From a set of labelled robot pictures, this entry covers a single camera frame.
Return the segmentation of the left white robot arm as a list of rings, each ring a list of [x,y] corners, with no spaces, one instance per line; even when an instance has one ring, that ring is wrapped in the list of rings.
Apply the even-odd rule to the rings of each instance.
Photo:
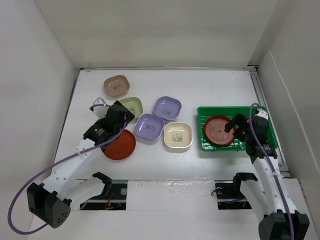
[[[92,111],[100,118],[83,134],[75,156],[62,163],[41,184],[32,183],[26,190],[31,213],[52,228],[60,227],[71,211],[92,197],[107,198],[112,191],[112,179],[96,172],[83,183],[76,183],[89,164],[114,143],[134,119],[134,114],[118,100],[112,105],[98,103]]]

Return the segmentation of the cream square panda plate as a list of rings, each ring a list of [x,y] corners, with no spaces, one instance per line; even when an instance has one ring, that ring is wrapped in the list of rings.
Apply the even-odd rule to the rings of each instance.
[[[171,149],[187,149],[193,143],[192,128],[185,122],[169,122],[163,130],[163,141]]]

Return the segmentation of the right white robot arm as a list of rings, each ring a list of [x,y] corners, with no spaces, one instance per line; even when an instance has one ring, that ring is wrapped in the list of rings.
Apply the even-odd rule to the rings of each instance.
[[[237,173],[231,191],[245,197],[259,221],[261,240],[303,240],[310,220],[293,203],[279,170],[275,147],[267,142],[269,116],[262,109],[255,115],[236,114],[224,130],[245,143],[245,151],[258,175]]]

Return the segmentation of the purple square plate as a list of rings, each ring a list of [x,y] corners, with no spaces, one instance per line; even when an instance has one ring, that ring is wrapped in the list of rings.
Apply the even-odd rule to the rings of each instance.
[[[182,104],[179,100],[169,96],[162,96],[156,101],[153,113],[164,120],[173,121],[178,117],[181,109]]]
[[[154,141],[161,136],[164,126],[165,123],[160,117],[149,113],[142,114],[134,126],[134,134],[145,140]]]

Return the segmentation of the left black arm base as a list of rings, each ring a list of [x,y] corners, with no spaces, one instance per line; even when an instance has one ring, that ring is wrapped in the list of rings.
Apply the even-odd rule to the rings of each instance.
[[[94,196],[80,204],[84,211],[124,211],[127,205],[127,181],[115,181],[105,186],[102,194]]]

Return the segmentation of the pink square panda plate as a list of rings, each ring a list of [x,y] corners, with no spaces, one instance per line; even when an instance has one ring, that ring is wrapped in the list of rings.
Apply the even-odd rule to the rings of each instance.
[[[106,79],[103,86],[110,97],[118,97],[129,90],[130,83],[124,75],[115,75]]]

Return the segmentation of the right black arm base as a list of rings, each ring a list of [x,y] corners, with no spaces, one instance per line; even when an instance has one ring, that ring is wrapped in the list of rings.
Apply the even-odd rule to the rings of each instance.
[[[215,181],[211,195],[217,200],[219,210],[251,210],[245,196],[235,188],[231,180]]]

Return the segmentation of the red round plate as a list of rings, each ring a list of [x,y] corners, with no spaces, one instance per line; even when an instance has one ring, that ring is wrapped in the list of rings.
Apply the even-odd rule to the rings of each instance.
[[[120,137],[104,150],[104,155],[114,161],[128,158],[136,148],[136,138],[128,130],[124,130]]]
[[[229,132],[225,131],[225,125],[231,120],[222,115],[216,115],[210,117],[204,124],[204,134],[207,139],[218,146],[229,146],[235,141],[233,133],[236,131],[236,127],[232,127]]]

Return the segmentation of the green square panda plate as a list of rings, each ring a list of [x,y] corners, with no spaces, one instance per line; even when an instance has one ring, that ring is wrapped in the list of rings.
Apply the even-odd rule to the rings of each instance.
[[[134,119],[138,119],[143,114],[143,105],[138,97],[127,97],[119,102],[134,114]]]

